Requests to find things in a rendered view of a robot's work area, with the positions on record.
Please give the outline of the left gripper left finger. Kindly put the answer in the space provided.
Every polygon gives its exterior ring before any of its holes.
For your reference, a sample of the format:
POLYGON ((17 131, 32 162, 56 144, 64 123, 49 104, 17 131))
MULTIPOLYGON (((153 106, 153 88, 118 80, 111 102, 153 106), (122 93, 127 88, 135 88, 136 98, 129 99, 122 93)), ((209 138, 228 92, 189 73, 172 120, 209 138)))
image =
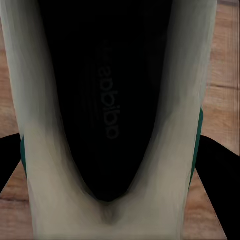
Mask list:
POLYGON ((21 159, 20 133, 0 138, 0 193, 21 159))

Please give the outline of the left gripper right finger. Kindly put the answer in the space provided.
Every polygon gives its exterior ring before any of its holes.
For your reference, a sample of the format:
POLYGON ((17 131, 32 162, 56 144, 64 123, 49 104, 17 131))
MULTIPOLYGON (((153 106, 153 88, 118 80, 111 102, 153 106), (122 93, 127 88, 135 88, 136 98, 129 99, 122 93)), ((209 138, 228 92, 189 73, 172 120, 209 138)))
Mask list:
POLYGON ((228 240, 240 240, 240 157, 201 135, 195 167, 228 240))

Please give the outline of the gym shoe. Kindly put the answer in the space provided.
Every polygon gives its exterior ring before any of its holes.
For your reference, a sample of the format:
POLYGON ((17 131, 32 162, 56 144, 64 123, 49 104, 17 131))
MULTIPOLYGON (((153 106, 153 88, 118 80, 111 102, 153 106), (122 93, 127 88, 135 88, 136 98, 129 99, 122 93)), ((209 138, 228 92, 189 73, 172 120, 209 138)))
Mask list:
POLYGON ((218 0, 0 0, 35 240, 182 240, 218 0))

